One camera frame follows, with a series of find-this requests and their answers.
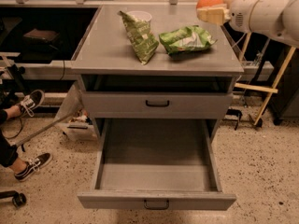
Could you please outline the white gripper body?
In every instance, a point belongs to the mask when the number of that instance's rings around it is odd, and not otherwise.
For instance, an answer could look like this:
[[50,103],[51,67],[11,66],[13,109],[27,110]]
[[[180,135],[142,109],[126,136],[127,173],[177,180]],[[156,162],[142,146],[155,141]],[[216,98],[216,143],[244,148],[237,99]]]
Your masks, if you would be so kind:
[[231,27],[244,33],[263,32],[262,0],[234,0],[230,6]]

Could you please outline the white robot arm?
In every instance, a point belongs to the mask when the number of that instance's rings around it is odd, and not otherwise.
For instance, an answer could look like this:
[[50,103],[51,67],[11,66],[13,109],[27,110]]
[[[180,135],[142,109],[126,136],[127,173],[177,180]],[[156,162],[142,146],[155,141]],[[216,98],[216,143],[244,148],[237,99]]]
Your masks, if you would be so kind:
[[235,31],[299,48],[299,0],[199,0],[196,13],[200,21],[228,22]]

